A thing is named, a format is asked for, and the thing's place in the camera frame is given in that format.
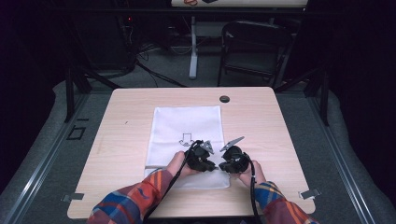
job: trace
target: human hand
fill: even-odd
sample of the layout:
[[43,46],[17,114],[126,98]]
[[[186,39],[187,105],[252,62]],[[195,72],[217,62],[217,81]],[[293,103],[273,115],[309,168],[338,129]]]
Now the human hand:
[[[267,180],[265,179],[264,173],[262,172],[262,166],[257,161],[252,161],[252,162],[256,176],[256,184],[266,182]],[[251,165],[250,164],[248,165],[248,168],[246,169],[245,172],[234,174],[232,176],[239,178],[242,181],[242,183],[244,183],[249,188],[251,182]]]
[[[166,170],[171,173],[172,176],[175,176],[177,171],[180,169],[181,164],[184,161],[184,151],[179,151],[175,154],[174,158],[169,162],[168,166],[166,166]],[[186,163],[181,170],[180,176],[178,178],[183,178],[186,175],[195,175],[201,172],[192,170],[189,165]]]

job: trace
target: plaid shirt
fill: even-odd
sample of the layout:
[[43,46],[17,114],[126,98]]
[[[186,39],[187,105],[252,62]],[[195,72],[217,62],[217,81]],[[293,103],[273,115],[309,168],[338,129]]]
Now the plaid shirt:
[[[171,180],[172,175],[161,170],[141,183],[111,192],[93,208],[87,223],[143,223],[143,217],[161,201]],[[318,223],[287,201],[270,181],[256,186],[255,197],[267,223]]]
[[160,203],[172,178],[161,170],[141,183],[109,193],[93,208],[87,223],[143,223],[147,211]]
[[254,189],[256,201],[266,218],[266,223],[318,223],[297,204],[286,200],[279,188],[271,181],[261,183]]

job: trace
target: desk leg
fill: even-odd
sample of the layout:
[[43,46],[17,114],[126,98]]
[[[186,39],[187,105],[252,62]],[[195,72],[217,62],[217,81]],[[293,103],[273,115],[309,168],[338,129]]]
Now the desk leg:
[[191,62],[190,62],[190,79],[197,78],[197,37],[195,33],[195,17],[191,17]]

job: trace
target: wire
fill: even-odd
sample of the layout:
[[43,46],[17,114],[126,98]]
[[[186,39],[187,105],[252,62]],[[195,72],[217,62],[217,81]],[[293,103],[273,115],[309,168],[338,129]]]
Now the wire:
[[[175,174],[175,176],[172,178],[171,182],[169,183],[168,188],[166,189],[165,194],[163,195],[163,198],[165,197],[165,195],[168,193],[168,191],[172,188],[172,186],[175,184],[175,182],[177,181],[178,177],[181,174],[181,171],[183,170],[184,165],[186,165],[187,163],[187,158],[189,157],[190,154],[190,149],[192,149],[192,145],[189,148],[189,150],[187,150],[187,154],[184,157],[184,161],[181,163],[180,168],[178,169],[177,173]],[[157,205],[155,205],[153,208],[151,208],[145,215],[145,217],[143,218],[143,223],[149,218],[149,216],[154,212],[154,210],[157,208]]]
[[256,196],[254,195],[254,185],[256,184],[256,171],[254,169],[253,161],[250,159],[249,155],[247,153],[235,153],[241,156],[244,156],[245,158],[248,159],[248,162],[250,163],[250,170],[251,170],[251,179],[250,179],[250,200],[251,200],[251,207],[253,208],[253,214],[256,219],[257,224],[261,224],[260,216],[259,213],[257,212],[257,206],[256,206]]
[[179,83],[179,82],[173,80],[173,79],[170,78],[170,77],[166,77],[166,76],[163,76],[163,75],[161,75],[161,74],[158,74],[158,73],[155,73],[155,72],[149,70],[145,65],[143,65],[141,62],[139,62],[137,59],[136,59],[136,62],[135,62],[135,63],[136,63],[136,65],[138,65],[139,67],[143,68],[145,71],[147,71],[148,73],[150,73],[151,75],[153,75],[153,76],[155,76],[155,77],[157,77],[157,78],[160,78],[160,79],[162,79],[162,80],[164,80],[164,81],[167,81],[167,82],[169,82],[169,83],[171,83],[171,84],[174,84],[174,85],[177,85],[177,86],[179,86],[179,87],[187,88],[187,86],[185,86],[185,85],[183,85],[183,84],[181,84],[181,83]]

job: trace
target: white cloth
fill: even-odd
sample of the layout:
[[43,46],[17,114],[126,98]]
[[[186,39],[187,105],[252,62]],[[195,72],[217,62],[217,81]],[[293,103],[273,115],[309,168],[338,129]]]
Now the white cloth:
[[[196,140],[210,141],[214,154],[208,158],[217,166],[224,162],[219,152],[224,146],[219,106],[156,107],[148,144],[145,176],[165,167],[180,150],[186,151]],[[224,189],[230,177],[221,170],[179,179],[175,189]]]

